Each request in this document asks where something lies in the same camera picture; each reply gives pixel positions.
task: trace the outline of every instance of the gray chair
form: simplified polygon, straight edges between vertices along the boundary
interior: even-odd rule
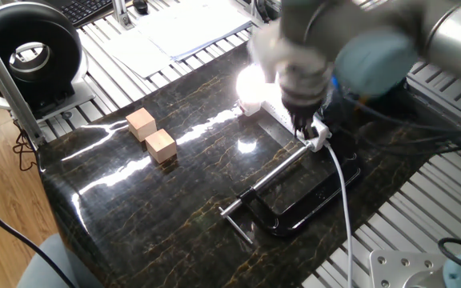
[[[65,248],[59,234],[54,234],[46,239],[40,245],[40,249],[56,263],[76,287],[102,287],[102,284],[79,258]],[[67,285],[40,256],[35,255],[22,274],[17,288],[44,287],[67,288]]]

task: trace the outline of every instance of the marble surface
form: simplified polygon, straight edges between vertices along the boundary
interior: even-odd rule
[[[236,48],[38,150],[63,240],[104,286],[300,287],[345,240],[340,200],[291,238],[266,234],[245,210],[236,211],[253,245],[220,218],[220,206],[301,146],[267,113],[241,115],[235,81],[248,64],[245,46]],[[125,117],[141,107],[176,139],[176,158],[159,165],[128,131]],[[407,128],[383,128],[375,140],[414,136]],[[365,147],[357,153],[363,176],[348,192],[355,228],[426,160]],[[333,171],[325,150],[308,154],[264,199],[283,210]]]

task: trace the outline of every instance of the power strip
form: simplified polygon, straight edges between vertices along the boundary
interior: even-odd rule
[[[318,132],[318,137],[305,139],[302,133],[295,131],[291,116],[282,104],[280,86],[278,83],[266,84],[258,66],[248,66],[240,73],[236,90],[239,95],[239,105],[246,116],[251,116],[263,108],[300,141],[311,142],[313,152],[320,150],[323,143],[331,136],[328,127],[316,117],[313,117],[312,127]]]

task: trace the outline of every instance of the white cable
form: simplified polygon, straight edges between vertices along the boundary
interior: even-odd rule
[[[343,170],[341,170],[341,165],[339,165],[339,160],[337,159],[337,156],[335,155],[334,150],[330,146],[329,142],[325,142],[325,147],[328,149],[330,152],[330,155],[332,156],[332,159],[334,160],[335,163],[335,169],[337,170],[337,173],[339,174],[339,180],[341,182],[341,192],[343,192],[343,210],[344,210],[344,221],[346,222],[346,234],[348,237],[348,288],[352,288],[352,281],[351,281],[351,276],[353,275],[352,273],[352,265],[353,265],[353,253],[351,252],[351,222],[350,222],[350,215],[348,213],[348,197],[346,195],[346,183],[344,182],[344,175],[343,175]]]

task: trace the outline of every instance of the wooden block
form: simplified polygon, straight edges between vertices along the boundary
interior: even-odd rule
[[[129,131],[141,142],[154,132],[156,129],[156,121],[149,112],[144,108],[135,111],[133,114],[126,117]]]
[[[164,129],[145,138],[145,143],[147,144],[149,155],[156,159],[158,163],[163,163],[177,154],[175,140]]]

